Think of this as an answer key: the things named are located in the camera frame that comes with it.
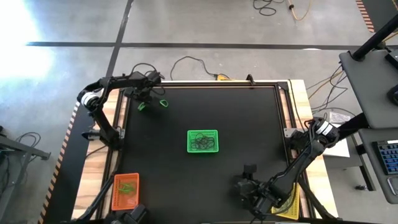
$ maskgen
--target yellow basket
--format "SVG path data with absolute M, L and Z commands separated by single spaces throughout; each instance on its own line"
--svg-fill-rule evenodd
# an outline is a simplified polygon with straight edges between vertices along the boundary
M 285 209 L 287 206 L 290 205 L 293 199 L 293 192 L 290 194 L 289 199 L 280 207 L 280 208 L 272 208 L 271 212 L 272 213 L 277 213 L 278 211 L 282 211 Z M 300 213 L 300 187 L 296 187 L 296 197 L 294 198 L 293 205 L 284 213 L 277 214 L 280 217 L 285 217 L 285 218 L 291 218 L 293 220 L 298 220 L 299 219 L 299 213 Z

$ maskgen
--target wooden platform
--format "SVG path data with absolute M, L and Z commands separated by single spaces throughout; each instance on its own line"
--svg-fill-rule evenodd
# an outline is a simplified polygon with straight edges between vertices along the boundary
M 267 80 L 267 82 L 286 82 L 286 81 L 287 80 Z M 292 86 L 289 85 L 289 88 L 294 91 L 297 111 L 300 115 L 300 119 L 302 120 L 302 122 L 312 119 L 311 107 L 308 101 L 307 92 L 305 90 L 304 81 L 292 80 Z M 289 113 L 287 110 L 287 103 L 283 91 L 281 91 L 281 98 L 282 98 L 285 117 L 288 118 Z M 108 101 L 104 105 L 103 110 L 109 121 L 113 121 L 117 99 L 118 99 L 118 91 L 112 91 L 109 95 Z M 291 94 L 290 94 L 290 100 L 294 106 L 294 100 Z M 126 108 L 126 98 L 123 98 L 121 114 L 119 119 L 119 126 L 122 126 L 124 120 L 125 108 Z M 294 113 L 295 113 L 297 126 L 300 127 L 299 125 L 300 123 L 297 118 L 298 116 L 296 115 L 295 110 Z M 291 127 L 289 119 L 286 120 L 286 125 L 288 128 Z M 101 146 L 103 146 L 103 143 L 100 141 L 91 142 L 88 147 L 88 153 L 94 151 L 95 149 Z M 91 204 L 91 202 L 94 200 L 94 198 L 100 191 L 107 153 L 108 153 L 108 148 L 106 147 L 96 152 L 95 154 L 92 154 L 90 157 L 86 159 L 72 218 L 78 218 L 81 214 L 83 214 L 86 208 Z M 312 162 L 312 164 L 307 168 L 307 175 L 308 175 L 310 188 L 315 194 L 315 196 L 319 199 L 322 205 L 332 215 L 337 217 L 338 214 L 335 205 L 335 200 L 333 198 L 333 194 L 331 191 L 328 174 L 326 172 L 325 163 L 323 161 L 323 156 L 317 157 Z M 109 190 L 104 204 L 104 210 L 103 210 L 104 215 L 107 214 L 108 212 L 109 201 L 111 200 L 110 197 L 111 197 L 111 190 Z M 300 198 L 303 205 L 303 212 L 308 216 L 308 209 L 305 207 L 306 199 L 304 193 L 300 194 Z

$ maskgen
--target keyboard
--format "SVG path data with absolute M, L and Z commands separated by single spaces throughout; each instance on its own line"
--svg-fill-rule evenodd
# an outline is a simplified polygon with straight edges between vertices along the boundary
M 373 142 L 386 175 L 398 174 L 398 140 Z

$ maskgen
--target yellow cable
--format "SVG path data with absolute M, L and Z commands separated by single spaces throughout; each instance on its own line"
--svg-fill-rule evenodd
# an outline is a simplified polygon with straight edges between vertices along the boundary
M 398 35 L 398 32 L 392 33 L 392 35 L 390 35 L 389 37 L 386 37 L 386 38 L 383 40 L 383 42 L 385 42 L 385 41 L 387 41 L 387 40 L 389 40 L 389 39 L 395 37 L 396 35 Z
M 317 93 L 317 91 L 319 91 L 322 87 L 324 87 L 330 80 L 336 78 L 338 75 L 340 75 L 343 71 L 340 71 L 336 74 L 334 74 L 329 80 L 327 80 L 324 84 L 322 84 L 320 87 L 317 88 L 317 90 L 315 90 L 310 97 L 308 97 L 308 99 L 310 99 L 313 95 L 315 95 Z
M 290 5 L 290 6 L 293 5 L 293 3 L 292 3 L 290 0 L 288 0 L 288 2 L 289 2 L 289 5 Z M 301 21 L 301 20 L 303 20 L 303 19 L 307 16 L 308 12 L 310 11 L 311 5 L 312 5 L 312 0 L 310 0 L 310 2 L 308 3 L 307 11 L 305 12 L 304 16 L 301 17 L 300 19 L 297 18 L 296 13 L 294 12 L 294 9 L 291 8 L 290 10 L 292 11 L 292 14 L 293 14 L 294 19 L 295 19 L 296 21 Z

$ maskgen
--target table leg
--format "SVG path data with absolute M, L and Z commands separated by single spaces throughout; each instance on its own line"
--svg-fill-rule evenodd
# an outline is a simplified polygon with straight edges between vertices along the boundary
M 365 180 L 366 187 L 368 188 L 368 191 L 375 191 L 376 187 L 374 186 L 372 177 L 370 175 L 369 169 L 365 163 L 363 155 L 366 153 L 365 148 L 363 145 L 356 146 L 356 150 L 358 151 L 359 158 L 361 159 L 362 165 L 359 166 L 359 169 L 361 169 L 361 173 L 363 176 L 363 179 Z

